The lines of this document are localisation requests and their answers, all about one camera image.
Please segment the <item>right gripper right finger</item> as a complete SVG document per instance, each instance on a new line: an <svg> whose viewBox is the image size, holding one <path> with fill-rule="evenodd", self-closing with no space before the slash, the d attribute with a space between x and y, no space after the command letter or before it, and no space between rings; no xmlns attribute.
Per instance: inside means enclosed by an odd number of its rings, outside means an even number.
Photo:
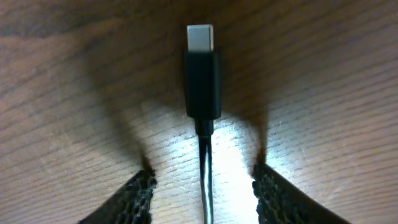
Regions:
<svg viewBox="0 0 398 224"><path fill-rule="evenodd" d="M253 177L252 187L258 201L256 212L260 224L349 224L267 164L257 163Z"/></svg>

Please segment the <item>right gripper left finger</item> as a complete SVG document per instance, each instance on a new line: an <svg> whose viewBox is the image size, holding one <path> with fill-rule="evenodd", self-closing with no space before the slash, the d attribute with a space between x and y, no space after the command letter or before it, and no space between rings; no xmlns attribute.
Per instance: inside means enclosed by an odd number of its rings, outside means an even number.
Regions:
<svg viewBox="0 0 398 224"><path fill-rule="evenodd" d="M78 224L151 224L150 204L157 187L153 170L140 170Z"/></svg>

